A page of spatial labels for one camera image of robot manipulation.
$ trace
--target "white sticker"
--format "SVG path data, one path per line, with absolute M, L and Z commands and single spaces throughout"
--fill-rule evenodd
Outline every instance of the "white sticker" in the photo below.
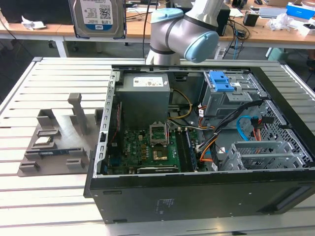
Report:
M 110 0 L 80 0 L 84 24 L 95 25 L 93 29 L 104 30 L 101 25 L 113 24 Z
M 54 153 L 52 151 L 40 152 L 39 154 L 41 154 L 41 155 L 54 155 Z
M 225 153 L 225 147 L 221 147 L 221 148 L 219 149 L 218 153 L 219 153 L 219 154 Z
M 162 77 L 135 77 L 133 78 L 134 87 L 163 87 Z
M 203 117 L 203 109 L 199 109 L 199 116 Z
M 212 169 L 213 169 L 214 171 L 218 171 L 218 167 L 217 167 L 217 165 L 216 165 L 214 162 L 212 162 L 211 167 L 212 167 Z
M 240 86 L 241 86 L 239 82 L 231 83 L 231 85 L 232 85 L 233 87 L 240 87 Z

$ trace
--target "gray 3d printed holder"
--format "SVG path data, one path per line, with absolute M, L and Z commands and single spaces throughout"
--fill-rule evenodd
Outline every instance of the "gray 3d printed holder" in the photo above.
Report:
M 70 93 L 73 115 L 56 117 L 40 110 L 38 125 L 20 164 L 18 176 L 85 174 L 99 135 L 103 109 L 85 115 L 80 93 Z

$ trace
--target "label sticker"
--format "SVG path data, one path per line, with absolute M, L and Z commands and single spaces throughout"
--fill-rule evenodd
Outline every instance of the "label sticker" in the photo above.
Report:
M 40 152 L 39 154 L 41 154 L 41 155 L 54 155 L 54 153 L 52 151 Z
M 109 30 L 113 26 L 110 0 L 80 0 L 83 21 L 91 30 Z
M 225 153 L 225 147 L 221 147 L 218 151 L 218 154 Z
M 214 171 L 218 171 L 218 167 L 217 167 L 217 165 L 216 165 L 215 163 L 212 162 L 211 167 L 212 167 L 212 169 L 213 169 Z
M 239 82 L 231 83 L 231 85 L 232 85 L 233 87 L 240 87 L 240 86 L 241 86 Z
M 199 109 L 199 116 L 203 117 L 203 109 Z
M 159 199 L 155 206 L 156 214 L 163 215 L 169 213 L 170 209 L 174 205 L 175 199 Z
M 135 77 L 133 78 L 134 87 L 163 87 L 162 77 Z

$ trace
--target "aluminum extrusion table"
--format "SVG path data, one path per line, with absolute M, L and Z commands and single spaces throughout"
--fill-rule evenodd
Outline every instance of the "aluminum extrusion table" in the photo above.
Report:
M 0 106 L 0 235 L 95 234 L 102 236 L 315 235 L 315 195 L 283 215 L 107 225 L 93 199 L 85 199 L 86 175 L 16 175 L 37 125 L 39 109 L 71 114 L 70 92 L 82 93 L 85 113 L 102 108 L 111 65 L 142 59 L 35 58 Z M 286 65 L 270 61 L 209 60 L 201 65 L 259 65 L 315 133 L 315 96 Z

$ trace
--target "wooden desk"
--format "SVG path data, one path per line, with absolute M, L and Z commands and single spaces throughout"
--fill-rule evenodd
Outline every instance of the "wooden desk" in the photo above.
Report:
M 242 12 L 249 10 L 250 6 L 254 7 L 272 7 L 268 5 L 257 5 L 254 3 L 254 0 L 249 0 L 246 7 Z M 234 21 L 243 24 L 243 17 L 242 18 L 234 18 Z M 266 26 L 266 23 L 269 19 L 261 19 L 258 18 L 255 27 L 247 27 L 250 32 L 251 36 L 249 39 L 246 40 L 245 46 L 248 43 L 276 43 L 276 44 L 304 44 L 304 45 L 314 45 L 315 44 L 315 35 L 309 35 L 306 37 L 301 36 L 297 30 L 291 29 L 290 31 L 287 30 L 276 30 L 272 31 L 269 27 Z M 232 34 L 232 30 L 228 27 L 226 32 L 227 35 Z
M 249 7 L 253 5 L 255 7 L 272 7 L 266 5 L 257 5 L 254 0 L 249 0 L 245 9 L 245 12 L 249 10 Z M 127 13 L 127 16 L 137 15 L 137 13 Z M 234 20 L 240 24 L 243 24 L 243 18 L 234 18 Z M 246 47 L 281 47 L 281 48 L 297 48 L 297 49 L 315 49 L 315 35 L 301 36 L 296 30 L 291 31 L 277 30 L 271 31 L 266 23 L 267 19 L 258 19 L 255 27 L 247 27 L 251 36 L 244 43 Z M 144 20 L 127 22 L 127 35 L 126 39 L 112 39 L 112 38 L 90 38 L 79 39 L 74 35 L 73 26 L 66 25 L 47 25 L 46 29 L 39 29 L 30 31 L 25 29 L 21 24 L 7 24 L 8 29 L 18 39 L 35 39 L 35 40 L 54 40 L 57 45 L 57 49 L 61 57 L 67 57 L 68 52 L 65 45 L 66 41 L 92 41 L 92 42 L 130 42 L 140 43 L 143 37 Z M 151 24 L 146 25 L 145 42 L 150 42 Z M 0 25 L 0 38 L 12 39 L 12 36 L 8 34 L 6 29 Z M 224 49 L 228 46 L 229 42 L 233 39 L 233 31 L 231 27 L 227 27 L 225 35 L 220 37 L 220 48 Z

